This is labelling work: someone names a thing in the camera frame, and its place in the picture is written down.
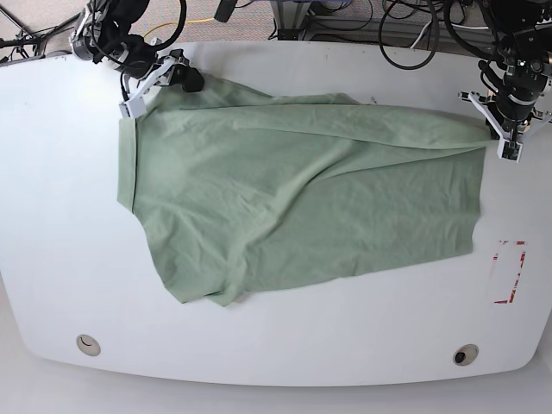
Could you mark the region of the left table grommet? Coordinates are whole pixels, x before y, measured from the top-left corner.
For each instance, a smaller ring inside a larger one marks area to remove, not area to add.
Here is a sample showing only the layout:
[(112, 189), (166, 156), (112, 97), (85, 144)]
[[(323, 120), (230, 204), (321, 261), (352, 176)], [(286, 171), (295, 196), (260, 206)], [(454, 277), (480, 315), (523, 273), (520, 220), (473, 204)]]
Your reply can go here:
[(101, 347), (98, 341), (88, 335), (79, 335), (76, 338), (76, 344), (78, 349), (85, 355), (90, 357), (99, 356), (101, 353)]

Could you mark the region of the table grommet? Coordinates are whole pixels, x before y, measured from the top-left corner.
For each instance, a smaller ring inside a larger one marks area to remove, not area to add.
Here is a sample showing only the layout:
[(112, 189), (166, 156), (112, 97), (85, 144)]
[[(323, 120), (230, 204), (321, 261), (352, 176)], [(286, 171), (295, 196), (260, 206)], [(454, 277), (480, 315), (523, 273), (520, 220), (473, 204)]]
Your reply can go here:
[(101, 347), (98, 341), (88, 335), (79, 335), (76, 338), (76, 344), (78, 349), (85, 355), (90, 357), (99, 356), (101, 353)]
[(472, 364), (479, 355), (479, 348), (475, 344), (466, 344), (458, 348), (453, 356), (456, 366), (465, 367)]

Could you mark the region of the red tape rectangle marker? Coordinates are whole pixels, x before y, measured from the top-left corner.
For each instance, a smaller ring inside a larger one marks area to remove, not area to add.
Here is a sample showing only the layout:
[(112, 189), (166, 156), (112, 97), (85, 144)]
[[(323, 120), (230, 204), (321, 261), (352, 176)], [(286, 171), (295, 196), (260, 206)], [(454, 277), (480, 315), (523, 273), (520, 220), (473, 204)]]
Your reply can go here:
[(499, 241), (490, 272), (488, 293), (492, 304), (513, 302), (524, 267), (527, 247), (526, 241)]

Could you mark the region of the aluminium frame post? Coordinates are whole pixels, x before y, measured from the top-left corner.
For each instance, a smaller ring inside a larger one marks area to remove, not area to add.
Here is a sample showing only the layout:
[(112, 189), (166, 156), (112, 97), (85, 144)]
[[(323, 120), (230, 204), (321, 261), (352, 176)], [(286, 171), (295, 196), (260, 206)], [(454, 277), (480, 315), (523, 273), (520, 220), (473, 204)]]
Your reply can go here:
[(297, 41), (305, 31), (312, 1), (270, 1), (278, 41)]

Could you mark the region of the right table grommet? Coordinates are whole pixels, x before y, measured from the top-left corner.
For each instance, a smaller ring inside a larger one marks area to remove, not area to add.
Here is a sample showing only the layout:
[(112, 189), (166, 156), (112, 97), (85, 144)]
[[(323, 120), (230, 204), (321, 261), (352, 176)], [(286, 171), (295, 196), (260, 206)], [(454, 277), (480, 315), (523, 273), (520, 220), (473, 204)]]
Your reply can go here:
[(466, 344), (458, 348), (453, 356), (456, 366), (465, 367), (472, 364), (479, 355), (479, 348), (475, 344)]

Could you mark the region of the black tripod stand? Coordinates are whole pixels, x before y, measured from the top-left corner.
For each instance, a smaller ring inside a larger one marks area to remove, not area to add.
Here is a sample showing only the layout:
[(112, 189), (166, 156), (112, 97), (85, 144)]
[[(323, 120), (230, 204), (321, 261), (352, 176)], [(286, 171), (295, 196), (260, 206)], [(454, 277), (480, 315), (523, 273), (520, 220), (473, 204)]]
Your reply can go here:
[(69, 34), (74, 22), (64, 24), (77, 16), (85, 1), (10, 1), (1, 0), (1, 39), (14, 41), (47, 38), (38, 46), (27, 45), (21, 52), (16, 47), (1, 49), (1, 60), (12, 61), (31, 58), (36, 55), (69, 53)]

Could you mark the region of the green polo T-shirt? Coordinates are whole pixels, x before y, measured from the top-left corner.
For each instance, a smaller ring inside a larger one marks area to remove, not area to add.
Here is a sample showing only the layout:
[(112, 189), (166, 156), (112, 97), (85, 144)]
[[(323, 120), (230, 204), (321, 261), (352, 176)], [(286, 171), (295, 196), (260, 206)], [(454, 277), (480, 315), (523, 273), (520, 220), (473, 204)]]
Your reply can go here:
[(489, 144), (431, 111), (209, 78), (120, 121), (117, 199), (179, 302), (226, 306), (469, 254)]

